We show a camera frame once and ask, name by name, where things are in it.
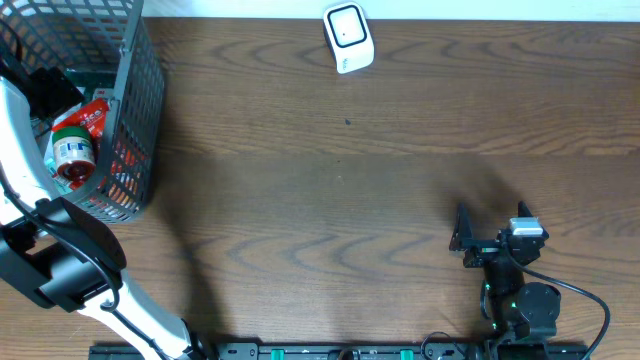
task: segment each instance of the white object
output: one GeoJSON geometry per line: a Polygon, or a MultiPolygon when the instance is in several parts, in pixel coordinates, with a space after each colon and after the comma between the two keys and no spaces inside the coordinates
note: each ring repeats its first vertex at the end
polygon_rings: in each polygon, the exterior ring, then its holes
{"type": "Polygon", "coordinates": [[[53,183],[56,185],[56,189],[58,189],[60,195],[66,195],[73,191],[71,190],[72,181],[58,175],[58,167],[56,166],[56,162],[55,160],[53,160],[53,158],[45,161],[44,166],[49,171],[49,175],[51,175],[53,183]]]}
{"type": "Polygon", "coordinates": [[[327,45],[336,60],[340,74],[361,69],[373,62],[373,39],[362,8],[348,2],[324,13],[327,45]]]}
{"type": "MultiPolygon", "coordinates": [[[[76,86],[76,89],[78,89],[78,91],[80,91],[81,94],[84,94],[84,89],[85,89],[84,87],[76,86]]],[[[60,124],[63,120],[68,118],[71,114],[73,114],[76,111],[80,110],[80,108],[82,108],[82,103],[75,105],[71,109],[67,110],[64,114],[58,116],[55,120],[53,120],[52,126],[56,126],[56,125],[60,124]]],[[[49,136],[43,136],[43,138],[46,138],[46,142],[47,142],[47,148],[46,148],[46,150],[44,152],[44,163],[45,163],[45,165],[47,164],[47,161],[49,161],[50,159],[53,160],[53,144],[52,144],[52,141],[51,141],[52,135],[53,134],[50,133],[49,136]]]]}
{"type": "Polygon", "coordinates": [[[540,236],[544,232],[538,218],[512,218],[509,220],[509,227],[513,235],[519,236],[540,236]]]}
{"type": "MultiPolygon", "coordinates": [[[[51,199],[51,194],[58,191],[33,137],[29,112],[27,98],[0,77],[0,163],[14,192],[33,209],[36,201],[51,199]]],[[[7,224],[22,217],[22,213],[4,198],[4,191],[2,193],[0,224],[7,224]]]]}
{"type": "MultiPolygon", "coordinates": [[[[358,0],[358,3],[367,9],[368,19],[640,21],[638,0],[358,0]]],[[[142,15],[317,19],[318,9],[334,4],[335,0],[149,0],[144,3],[142,15]]]]}
{"type": "MultiPolygon", "coordinates": [[[[182,356],[183,351],[191,346],[184,322],[156,304],[126,270],[122,270],[120,275],[122,287],[118,290],[120,304],[116,311],[149,340],[155,342],[165,355],[172,359],[182,356]]],[[[100,305],[111,301],[113,293],[108,289],[86,301],[85,308],[78,312],[100,321],[118,333],[133,345],[145,360],[162,360],[147,342],[123,325],[114,314],[100,309],[100,305]]]]}
{"type": "Polygon", "coordinates": [[[53,144],[53,158],[56,161],[56,168],[74,161],[85,161],[96,166],[91,143],[79,136],[67,136],[56,141],[53,144]]]}
{"type": "Polygon", "coordinates": [[[109,99],[113,97],[113,92],[114,92],[114,89],[112,88],[97,88],[93,92],[93,98],[91,98],[91,101],[95,99],[104,99],[104,101],[109,103],[109,99]]]}

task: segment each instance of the metal mesh basket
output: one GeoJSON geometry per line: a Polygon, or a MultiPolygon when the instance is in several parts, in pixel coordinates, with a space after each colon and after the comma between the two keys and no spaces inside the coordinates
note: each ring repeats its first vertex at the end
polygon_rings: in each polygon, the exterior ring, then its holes
{"type": "MultiPolygon", "coordinates": [[[[143,0],[0,0],[0,18],[19,36],[27,71],[117,69],[96,170],[64,195],[107,223],[131,221],[148,200],[164,78],[142,5],[143,0]]],[[[14,48],[17,40],[3,27],[2,41],[14,48]]]]}

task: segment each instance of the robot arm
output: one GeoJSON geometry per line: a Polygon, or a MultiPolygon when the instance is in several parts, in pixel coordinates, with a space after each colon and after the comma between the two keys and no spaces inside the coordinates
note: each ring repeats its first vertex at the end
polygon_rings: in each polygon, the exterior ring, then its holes
{"type": "MultiPolygon", "coordinates": [[[[33,209],[36,201],[50,199],[50,194],[57,190],[42,164],[42,154],[33,137],[29,112],[27,98],[15,85],[0,77],[0,162],[14,192],[19,194],[26,206],[33,209]]],[[[20,217],[22,213],[0,195],[0,225],[20,217]]]]}
{"type": "Polygon", "coordinates": [[[92,317],[133,345],[147,360],[214,359],[185,322],[156,304],[125,270],[126,259],[109,228],[63,198],[36,203],[33,214],[0,231],[0,277],[44,308],[60,306],[92,317]],[[36,254],[39,230],[58,241],[36,254]]]}
{"type": "Polygon", "coordinates": [[[464,267],[484,269],[480,306],[482,314],[489,319],[488,300],[496,330],[495,336],[484,341],[483,352],[489,359],[550,358],[547,341],[556,335],[560,291],[539,282],[525,283],[523,273],[584,295],[604,310],[600,333],[591,346],[579,354],[580,359],[589,358],[607,331],[611,314],[602,299],[525,267],[540,257],[540,249],[547,239],[549,234],[524,202],[518,204],[518,217],[510,219],[509,226],[500,229],[491,240],[476,239],[466,209],[462,205],[458,208],[449,250],[464,251],[464,267]]]}

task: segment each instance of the wooden table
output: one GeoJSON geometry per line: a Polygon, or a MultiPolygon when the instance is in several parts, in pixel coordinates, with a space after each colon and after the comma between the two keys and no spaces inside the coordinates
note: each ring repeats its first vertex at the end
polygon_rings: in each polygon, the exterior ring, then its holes
{"type": "MultiPolygon", "coordinates": [[[[212,339],[477,337],[482,271],[447,246],[455,205],[495,234],[528,202],[532,268],[603,297],[595,359],[640,357],[640,32],[635,24],[371,21],[339,76],[320,21],[147,19],[168,93],[157,189],[113,229],[129,270],[212,339]]],[[[557,340],[590,343],[562,293],[557,340]]],[[[3,359],[119,341],[0,284],[3,359]]]]}

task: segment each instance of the black cable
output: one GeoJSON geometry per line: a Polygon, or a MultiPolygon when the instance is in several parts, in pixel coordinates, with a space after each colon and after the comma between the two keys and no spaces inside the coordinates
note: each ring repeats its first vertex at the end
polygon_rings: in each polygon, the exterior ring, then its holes
{"type": "Polygon", "coordinates": [[[2,24],[2,26],[4,26],[11,33],[11,36],[16,39],[16,53],[14,57],[16,58],[16,60],[18,60],[18,62],[22,62],[22,42],[20,41],[20,36],[18,36],[15,30],[13,30],[13,28],[9,26],[6,21],[0,19],[0,24],[2,24]]]}
{"type": "Polygon", "coordinates": [[[580,289],[577,286],[573,286],[569,283],[566,283],[564,281],[552,278],[550,276],[546,276],[540,273],[537,273],[533,270],[530,270],[528,268],[526,268],[525,266],[520,265],[520,263],[518,263],[518,261],[516,259],[513,258],[513,256],[511,256],[511,253],[509,251],[509,249],[507,248],[508,244],[505,243],[505,253],[507,254],[507,256],[509,257],[509,260],[511,260],[511,262],[513,263],[513,265],[518,268],[518,270],[527,273],[531,276],[535,276],[538,279],[542,279],[546,282],[550,282],[552,284],[556,284],[558,286],[562,286],[563,288],[572,290],[577,292],[578,294],[585,296],[595,302],[598,303],[598,305],[600,305],[602,307],[602,310],[604,310],[604,322],[602,323],[602,328],[600,328],[600,332],[598,333],[598,336],[596,336],[596,339],[593,340],[593,343],[591,343],[591,346],[589,346],[589,348],[587,349],[587,352],[584,354],[584,356],[582,356],[581,360],[586,360],[589,358],[589,356],[591,355],[591,353],[593,353],[593,351],[598,347],[598,345],[600,344],[600,341],[602,341],[602,338],[604,337],[604,335],[607,333],[607,329],[609,328],[609,322],[611,321],[611,312],[609,311],[609,307],[607,306],[607,303],[605,303],[602,299],[600,299],[599,297],[597,297],[596,295],[580,289]]]}
{"type": "Polygon", "coordinates": [[[491,320],[487,313],[487,280],[482,280],[482,289],[480,289],[480,312],[483,318],[491,320]]]}
{"type": "Polygon", "coordinates": [[[112,312],[112,314],[118,321],[120,321],[120,323],[124,327],[126,327],[134,335],[136,335],[137,337],[142,339],[142,341],[146,342],[147,345],[149,345],[149,347],[152,348],[162,360],[171,360],[171,359],[173,359],[170,356],[167,356],[162,351],[162,349],[160,349],[160,347],[158,347],[158,344],[156,344],[156,342],[154,340],[152,340],[147,335],[145,335],[142,331],[140,331],[137,327],[135,327],[135,325],[131,324],[119,311],[116,310],[116,311],[112,312]]]}
{"type": "Polygon", "coordinates": [[[462,349],[460,348],[460,346],[458,346],[458,344],[453,340],[453,338],[447,334],[446,332],[443,331],[434,331],[431,334],[427,335],[426,338],[424,338],[424,340],[422,341],[422,344],[420,345],[420,355],[422,355],[422,357],[424,358],[424,360],[431,360],[430,357],[427,356],[427,354],[425,353],[425,349],[427,347],[427,344],[429,343],[429,340],[431,340],[431,338],[434,335],[444,335],[446,337],[449,338],[449,340],[451,340],[451,344],[455,347],[456,350],[458,350],[458,352],[464,356],[464,351],[462,351],[462,349]]]}
{"type": "Polygon", "coordinates": [[[107,283],[107,286],[109,286],[109,288],[113,292],[113,302],[111,304],[109,304],[109,305],[105,305],[105,304],[100,305],[100,309],[103,310],[103,311],[106,311],[106,312],[114,312],[116,310],[116,308],[118,307],[118,304],[120,303],[120,294],[118,293],[118,289],[116,287],[116,284],[115,284],[113,278],[111,276],[109,276],[107,270],[100,263],[100,261],[97,260],[97,259],[93,259],[91,256],[89,256],[87,253],[85,253],[84,251],[79,249],[77,246],[75,246],[74,244],[72,244],[69,241],[67,241],[66,239],[64,239],[64,237],[61,236],[56,231],[56,229],[54,229],[51,226],[46,224],[47,219],[42,219],[41,220],[38,216],[35,216],[30,212],[22,204],[22,202],[18,199],[18,196],[13,192],[13,189],[11,188],[11,185],[9,184],[9,180],[5,176],[4,168],[2,167],[2,163],[0,163],[0,185],[2,185],[2,188],[4,189],[4,196],[7,199],[9,199],[9,201],[11,201],[13,206],[15,206],[16,209],[18,209],[22,213],[22,215],[24,215],[24,217],[27,220],[29,220],[30,222],[34,223],[36,226],[38,226],[43,231],[46,231],[47,233],[49,233],[52,236],[54,236],[56,239],[58,239],[58,241],[63,243],[65,246],[71,248],[76,253],[80,254],[86,261],[88,261],[89,263],[91,263],[91,265],[93,265],[95,267],[95,269],[100,274],[100,277],[102,277],[102,279],[104,279],[105,283],[107,283]]]}

